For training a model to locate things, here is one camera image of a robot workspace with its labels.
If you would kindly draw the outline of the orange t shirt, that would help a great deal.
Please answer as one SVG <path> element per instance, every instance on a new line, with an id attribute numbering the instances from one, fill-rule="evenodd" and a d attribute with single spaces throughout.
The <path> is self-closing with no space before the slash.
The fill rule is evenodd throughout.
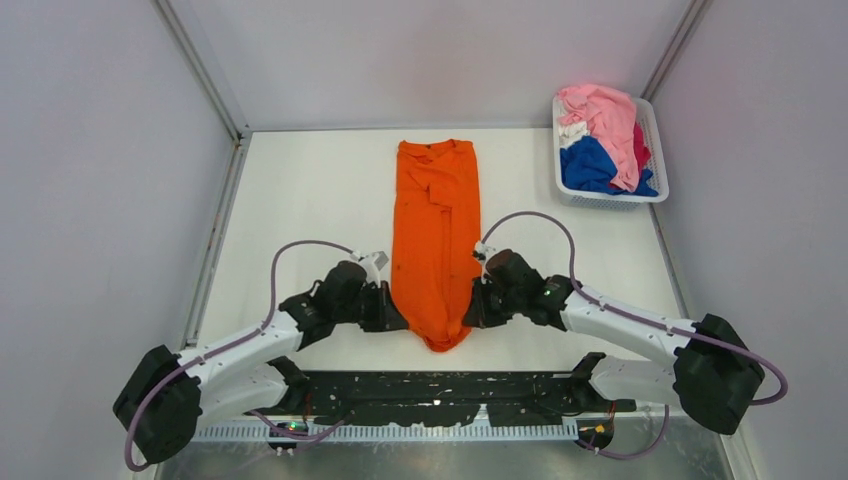
<path id="1" fill-rule="evenodd" d="M 470 333 L 463 318 L 480 266 L 478 162 L 470 141 L 402 141 L 396 157 L 391 293 L 415 333 L 446 352 Z"/>

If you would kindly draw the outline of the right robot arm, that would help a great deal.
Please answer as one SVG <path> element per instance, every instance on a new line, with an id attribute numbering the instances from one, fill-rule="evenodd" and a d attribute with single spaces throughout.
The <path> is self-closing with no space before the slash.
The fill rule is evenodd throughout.
<path id="1" fill-rule="evenodd" d="M 637 354 L 635 360 L 586 355 L 570 385 L 580 408 L 596 410 L 607 400 L 663 404 L 714 433 L 732 435 L 753 405 L 765 372 L 725 319 L 668 320 L 634 309 L 568 277 L 544 278 L 511 249 L 479 243 L 472 255 L 482 274 L 472 283 L 464 325 L 494 328 L 523 316 Z"/>

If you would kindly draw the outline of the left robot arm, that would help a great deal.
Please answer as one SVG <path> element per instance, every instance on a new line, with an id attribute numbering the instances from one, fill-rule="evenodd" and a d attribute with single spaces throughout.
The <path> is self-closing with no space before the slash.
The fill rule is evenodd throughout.
<path id="1" fill-rule="evenodd" d="M 112 407 L 127 432 L 127 466 L 139 472 L 164 462 L 197 431 L 251 410 L 298 412 L 307 389 L 290 356 L 339 324 L 368 333 L 409 327 L 378 268 L 345 260 L 311 290 L 274 304 L 255 327 L 200 348 L 149 350 Z"/>

